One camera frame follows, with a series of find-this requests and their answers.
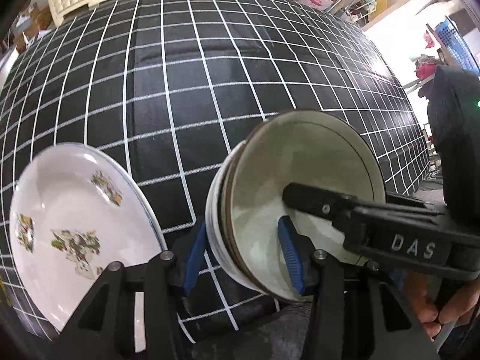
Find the cartoon print on plate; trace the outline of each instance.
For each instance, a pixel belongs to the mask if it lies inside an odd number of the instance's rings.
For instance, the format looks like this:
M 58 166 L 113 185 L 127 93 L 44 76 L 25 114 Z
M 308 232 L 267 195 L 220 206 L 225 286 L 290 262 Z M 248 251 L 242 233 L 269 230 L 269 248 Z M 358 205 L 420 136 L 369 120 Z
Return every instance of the cartoon print on plate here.
M 26 251 L 33 253 L 33 220 L 29 216 L 23 214 L 17 214 L 18 224 L 15 230 L 18 243 L 22 245 Z
M 95 280 L 95 274 L 90 266 L 90 262 L 94 254 L 100 254 L 100 242 L 95 235 L 95 230 L 87 233 L 80 233 L 78 231 L 70 230 L 52 230 L 55 238 L 51 245 L 62 252 L 65 252 L 65 257 L 76 263 L 75 273 L 84 278 Z
M 122 204 L 122 195 L 120 195 L 120 191 L 114 185 L 112 179 L 105 176 L 102 171 L 96 171 L 95 174 L 92 175 L 91 181 L 106 200 L 109 200 L 117 206 Z

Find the screw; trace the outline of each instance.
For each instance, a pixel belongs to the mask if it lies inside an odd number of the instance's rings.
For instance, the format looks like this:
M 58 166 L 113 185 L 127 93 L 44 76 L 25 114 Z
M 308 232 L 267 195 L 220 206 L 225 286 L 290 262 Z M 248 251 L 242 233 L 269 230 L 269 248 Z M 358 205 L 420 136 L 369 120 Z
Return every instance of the screw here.
M 317 260 L 324 260 L 324 259 L 327 258 L 328 253 L 325 252 L 325 251 L 322 250 L 322 249 L 317 249 L 316 251 L 313 252 L 313 256 L 314 256 Z
M 367 262 L 367 268 L 370 269 L 371 271 L 378 271 L 380 269 L 380 265 L 378 262 L 373 261 L 372 259 Z
M 171 259 L 173 259 L 173 257 L 174 257 L 174 254 L 171 250 L 165 250 L 160 253 L 160 258 L 163 261 L 170 261 Z
M 324 204 L 322 207 L 322 212 L 327 215 L 330 213 L 330 205 L 329 204 Z
M 107 268 L 109 269 L 109 271 L 116 272 L 121 268 L 121 266 L 122 263 L 120 261 L 114 261 L 111 262 Z

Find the checkered tablecloth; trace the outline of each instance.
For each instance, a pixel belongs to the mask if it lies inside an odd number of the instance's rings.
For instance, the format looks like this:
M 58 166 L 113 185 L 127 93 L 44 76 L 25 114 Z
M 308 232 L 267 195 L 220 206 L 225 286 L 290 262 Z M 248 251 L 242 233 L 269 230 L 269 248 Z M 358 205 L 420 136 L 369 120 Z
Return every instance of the checkered tablecloth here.
M 81 142 L 119 162 L 150 201 L 167 245 L 205 211 L 229 151 L 263 120 L 322 109 L 361 133 L 389 191 L 427 171 L 401 85 L 359 28 L 285 0 L 119 0 L 75 17 L 20 55 L 0 96 L 0 276 L 25 328 L 58 332 L 15 269 L 15 181 L 50 145 Z M 281 305 L 241 287 L 209 253 L 182 299 L 191 341 L 237 330 Z

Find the decorated plate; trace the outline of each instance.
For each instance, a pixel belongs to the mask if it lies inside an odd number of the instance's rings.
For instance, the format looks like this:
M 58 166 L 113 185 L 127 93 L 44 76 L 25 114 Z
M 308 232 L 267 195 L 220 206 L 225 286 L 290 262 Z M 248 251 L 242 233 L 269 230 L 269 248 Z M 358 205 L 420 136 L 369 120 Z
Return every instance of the decorated plate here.
M 22 173 L 10 242 L 25 288 L 58 330 L 110 262 L 145 263 L 164 244 L 151 207 L 123 168 L 77 143 L 46 149 Z M 135 347 L 145 348 L 139 294 Z

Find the laundry basket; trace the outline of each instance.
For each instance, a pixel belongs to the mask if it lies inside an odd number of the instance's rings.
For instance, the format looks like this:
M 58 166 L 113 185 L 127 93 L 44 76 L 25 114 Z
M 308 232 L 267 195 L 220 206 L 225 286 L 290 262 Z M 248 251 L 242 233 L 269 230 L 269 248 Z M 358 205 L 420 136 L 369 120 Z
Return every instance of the laundry basket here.
M 473 71 L 480 76 L 480 68 L 475 57 L 472 55 L 472 52 L 465 43 L 463 37 L 458 33 L 458 30 L 447 16 L 445 17 L 445 21 L 435 28 L 435 32 L 448 49 L 455 62 L 457 62 L 462 69 Z

